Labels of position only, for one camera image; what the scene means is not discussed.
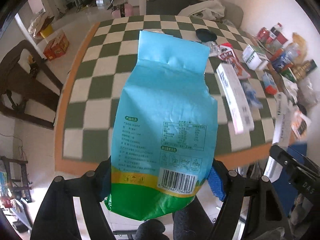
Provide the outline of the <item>white flat paper box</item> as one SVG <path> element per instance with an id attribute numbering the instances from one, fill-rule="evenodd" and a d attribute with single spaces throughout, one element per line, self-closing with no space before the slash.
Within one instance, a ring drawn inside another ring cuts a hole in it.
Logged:
<path id="1" fill-rule="evenodd" d="M 268 177 L 270 182 L 274 183 L 279 179 L 283 166 L 274 155 L 278 152 L 277 149 L 287 151 L 291 137 L 291 116 L 293 105 L 287 99 L 283 92 L 278 92 L 276 98 L 276 122 L 274 125 L 274 133 L 272 139 L 272 147 L 270 155 L 264 170 L 264 176 Z"/>

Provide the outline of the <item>red white snack packet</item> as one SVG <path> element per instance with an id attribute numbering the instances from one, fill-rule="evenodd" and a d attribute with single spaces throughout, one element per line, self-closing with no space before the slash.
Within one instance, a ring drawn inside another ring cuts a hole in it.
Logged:
<path id="1" fill-rule="evenodd" d="M 218 54 L 218 58 L 233 66 L 239 80 L 245 80 L 251 77 L 251 75 L 243 68 L 230 43 L 223 43 L 219 45 L 219 49 L 220 52 Z"/>

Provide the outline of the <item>cola bottle red cap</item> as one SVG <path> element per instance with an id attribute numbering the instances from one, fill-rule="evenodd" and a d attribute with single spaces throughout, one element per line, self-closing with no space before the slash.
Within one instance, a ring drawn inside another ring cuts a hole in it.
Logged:
<path id="1" fill-rule="evenodd" d="M 280 44 L 285 44 L 288 39 L 282 34 L 283 26 L 281 23 L 277 23 L 271 28 L 270 38 L 272 42 L 277 40 Z"/>

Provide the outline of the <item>red cardboard box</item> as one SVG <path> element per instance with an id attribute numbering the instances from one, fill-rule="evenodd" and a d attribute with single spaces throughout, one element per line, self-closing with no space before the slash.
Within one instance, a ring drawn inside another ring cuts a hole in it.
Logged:
<path id="1" fill-rule="evenodd" d="M 52 39 L 45 47 L 43 54 L 47 60 L 52 61 L 65 55 L 69 47 L 69 40 L 67 39 L 65 32 L 60 30 L 56 38 Z"/>

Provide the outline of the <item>blue green snack bag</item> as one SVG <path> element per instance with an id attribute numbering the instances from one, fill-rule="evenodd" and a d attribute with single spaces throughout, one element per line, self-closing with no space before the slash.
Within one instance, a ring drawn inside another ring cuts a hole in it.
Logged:
<path id="1" fill-rule="evenodd" d="M 137 63 L 118 103 L 107 209 L 148 220 L 195 198 L 210 172 L 217 101 L 204 80 L 209 48 L 141 31 Z"/>

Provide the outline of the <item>green 999 medicine box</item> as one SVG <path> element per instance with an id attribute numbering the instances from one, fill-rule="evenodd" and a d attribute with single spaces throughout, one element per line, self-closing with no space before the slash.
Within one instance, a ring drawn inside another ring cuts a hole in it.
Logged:
<path id="1" fill-rule="evenodd" d="M 295 75 L 295 69 L 294 68 L 286 68 L 283 69 L 280 73 L 283 77 L 287 78 L 291 82 L 296 83 L 297 82 L 297 77 Z"/>

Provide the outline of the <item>green checkered table mat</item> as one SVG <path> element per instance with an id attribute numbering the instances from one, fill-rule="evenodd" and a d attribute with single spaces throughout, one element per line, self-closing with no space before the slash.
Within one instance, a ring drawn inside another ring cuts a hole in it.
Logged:
<path id="1" fill-rule="evenodd" d="M 252 38 L 239 29 L 184 16 L 131 16 L 93 25 L 75 57 L 61 94 L 55 123 L 55 169 L 81 175 L 108 158 L 119 97 L 137 61 L 141 30 L 161 31 L 196 41 L 196 30 L 201 28 L 215 33 L 218 44 L 231 44 L 237 56 L 252 43 Z M 265 93 L 262 72 L 251 72 L 249 83 L 263 107 L 252 112 L 253 131 L 235 134 L 215 72 L 219 63 L 217 57 L 210 57 L 205 72 L 209 92 L 218 103 L 215 157 L 227 168 L 234 168 L 268 156 L 276 101 Z"/>

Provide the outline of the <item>black round lid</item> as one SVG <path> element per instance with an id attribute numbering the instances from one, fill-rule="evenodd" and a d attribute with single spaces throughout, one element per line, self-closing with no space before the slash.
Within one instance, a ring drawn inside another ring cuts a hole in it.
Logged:
<path id="1" fill-rule="evenodd" d="M 200 28 L 196 30 L 196 37 L 202 42 L 215 42 L 217 40 L 217 35 L 208 29 Z"/>

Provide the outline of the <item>small milk carton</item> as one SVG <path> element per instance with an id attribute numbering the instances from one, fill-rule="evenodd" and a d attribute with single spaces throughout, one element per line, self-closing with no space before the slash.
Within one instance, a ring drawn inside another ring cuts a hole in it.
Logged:
<path id="1" fill-rule="evenodd" d="M 272 75 L 268 72 L 264 72 L 261 78 L 264 83 L 265 92 L 270 95 L 276 95 L 278 90 Z"/>

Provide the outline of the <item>white cloth pile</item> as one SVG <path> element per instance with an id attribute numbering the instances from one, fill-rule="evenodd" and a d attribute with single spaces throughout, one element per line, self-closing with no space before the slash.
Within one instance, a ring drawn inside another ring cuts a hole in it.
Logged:
<path id="1" fill-rule="evenodd" d="M 225 6 L 220 0 L 207 0 L 182 9 L 178 16 L 217 21 L 225 16 Z"/>

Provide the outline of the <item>silver pill blister pack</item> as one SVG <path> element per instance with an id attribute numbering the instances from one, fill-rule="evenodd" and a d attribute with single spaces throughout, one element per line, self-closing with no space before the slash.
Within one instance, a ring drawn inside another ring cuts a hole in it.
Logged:
<path id="1" fill-rule="evenodd" d="M 214 41 L 206 42 L 206 46 L 209 47 L 209 57 L 217 57 L 221 54 L 220 46 Z"/>

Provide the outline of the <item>crumpled blue plastic wrapper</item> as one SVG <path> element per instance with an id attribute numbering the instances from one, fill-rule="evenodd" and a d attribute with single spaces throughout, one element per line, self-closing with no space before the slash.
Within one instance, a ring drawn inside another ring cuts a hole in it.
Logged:
<path id="1" fill-rule="evenodd" d="M 258 100 L 256 91 L 248 81 L 241 82 L 249 107 L 262 109 L 263 104 Z"/>

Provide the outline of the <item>long white toothpaste box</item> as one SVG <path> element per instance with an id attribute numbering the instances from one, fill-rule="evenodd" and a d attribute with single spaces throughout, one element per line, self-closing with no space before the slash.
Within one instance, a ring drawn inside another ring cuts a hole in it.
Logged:
<path id="1" fill-rule="evenodd" d="M 254 130 L 254 121 L 244 90 L 231 64 L 216 69 L 232 117 L 235 134 Z"/>

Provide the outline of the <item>orange snack bag with pouch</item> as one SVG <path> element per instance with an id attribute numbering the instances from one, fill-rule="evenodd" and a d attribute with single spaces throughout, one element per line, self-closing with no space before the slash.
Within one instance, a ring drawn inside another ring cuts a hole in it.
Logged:
<path id="1" fill-rule="evenodd" d="M 291 121 L 291 129 L 300 141 L 306 140 L 311 120 L 300 110 L 295 110 Z"/>

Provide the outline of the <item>black folding bed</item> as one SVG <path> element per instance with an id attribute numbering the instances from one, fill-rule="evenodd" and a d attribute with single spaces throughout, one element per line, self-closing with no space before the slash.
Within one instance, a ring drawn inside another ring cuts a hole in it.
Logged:
<path id="1" fill-rule="evenodd" d="M 147 15 L 174 15 L 190 6 L 207 0 L 146 0 Z"/>

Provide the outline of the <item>pink suitcase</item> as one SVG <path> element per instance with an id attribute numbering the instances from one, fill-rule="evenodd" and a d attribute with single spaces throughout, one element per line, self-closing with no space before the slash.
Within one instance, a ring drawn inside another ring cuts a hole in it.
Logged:
<path id="1" fill-rule="evenodd" d="M 133 16 L 133 6 L 129 3 L 121 3 L 112 7 L 112 18 L 123 18 Z"/>

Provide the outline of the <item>gold jar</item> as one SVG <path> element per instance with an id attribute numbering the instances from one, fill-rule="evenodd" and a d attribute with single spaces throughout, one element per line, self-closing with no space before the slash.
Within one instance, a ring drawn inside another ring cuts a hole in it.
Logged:
<path id="1" fill-rule="evenodd" d="M 302 65 L 294 66 L 292 72 L 297 81 L 303 80 L 307 75 L 317 68 L 314 60 L 305 61 Z"/>

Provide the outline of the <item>crumpled white tissue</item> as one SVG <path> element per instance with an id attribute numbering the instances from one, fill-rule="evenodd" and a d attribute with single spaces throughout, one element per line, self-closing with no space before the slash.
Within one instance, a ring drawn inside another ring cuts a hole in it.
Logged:
<path id="1" fill-rule="evenodd" d="M 296 83 L 290 81 L 286 77 L 282 77 L 283 79 L 283 87 L 284 87 L 284 93 L 287 95 L 288 99 L 296 105 L 297 100 L 297 92 L 298 92 L 298 86 Z"/>

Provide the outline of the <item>white green carton box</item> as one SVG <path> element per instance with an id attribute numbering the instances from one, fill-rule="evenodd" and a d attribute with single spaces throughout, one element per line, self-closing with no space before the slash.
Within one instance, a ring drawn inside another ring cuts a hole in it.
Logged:
<path id="1" fill-rule="evenodd" d="M 260 47 L 250 44 L 243 50 L 242 59 L 250 70 L 263 70 L 269 63 L 264 51 Z"/>

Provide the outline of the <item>dark wooden chair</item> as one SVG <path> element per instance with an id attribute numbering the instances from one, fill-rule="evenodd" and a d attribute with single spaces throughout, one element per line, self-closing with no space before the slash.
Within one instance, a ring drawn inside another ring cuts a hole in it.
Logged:
<path id="1" fill-rule="evenodd" d="M 34 100 L 54 112 L 57 111 L 60 96 L 31 77 L 19 64 L 21 53 L 24 50 L 30 53 L 39 69 L 57 89 L 63 89 L 62 82 L 49 69 L 34 46 L 29 41 L 23 40 L 14 46 L 1 61 L 1 95 L 9 90 L 20 94 L 26 100 Z"/>

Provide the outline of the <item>red soda can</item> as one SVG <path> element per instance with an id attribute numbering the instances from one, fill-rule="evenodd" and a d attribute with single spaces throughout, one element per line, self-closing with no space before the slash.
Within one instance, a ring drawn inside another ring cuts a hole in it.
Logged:
<path id="1" fill-rule="evenodd" d="M 261 43 L 265 43 L 266 40 L 269 38 L 269 36 L 270 36 L 270 31 L 267 28 L 262 27 L 257 34 L 257 39 Z"/>

